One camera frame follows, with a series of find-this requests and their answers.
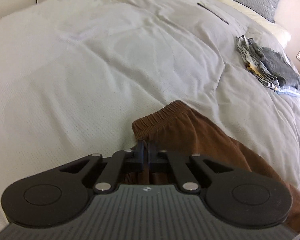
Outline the brown knit pants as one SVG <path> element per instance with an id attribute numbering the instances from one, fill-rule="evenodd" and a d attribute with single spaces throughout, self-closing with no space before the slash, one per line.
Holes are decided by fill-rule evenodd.
<path id="1" fill-rule="evenodd" d="M 227 136 L 210 119 L 180 100 L 132 123 L 136 140 L 185 155 L 206 154 L 216 161 L 281 182 L 289 189 L 293 204 L 286 225 L 300 233 L 300 191 L 285 182 L 257 153 Z"/>

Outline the stack of folded clothes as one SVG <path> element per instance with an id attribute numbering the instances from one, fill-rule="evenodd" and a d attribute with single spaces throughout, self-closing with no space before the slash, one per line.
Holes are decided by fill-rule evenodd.
<path id="1" fill-rule="evenodd" d="M 260 46 L 253 38 L 246 38 L 244 35 L 236 37 L 236 47 L 246 70 L 264 87 L 279 95 L 300 98 L 300 74 L 282 54 Z"/>

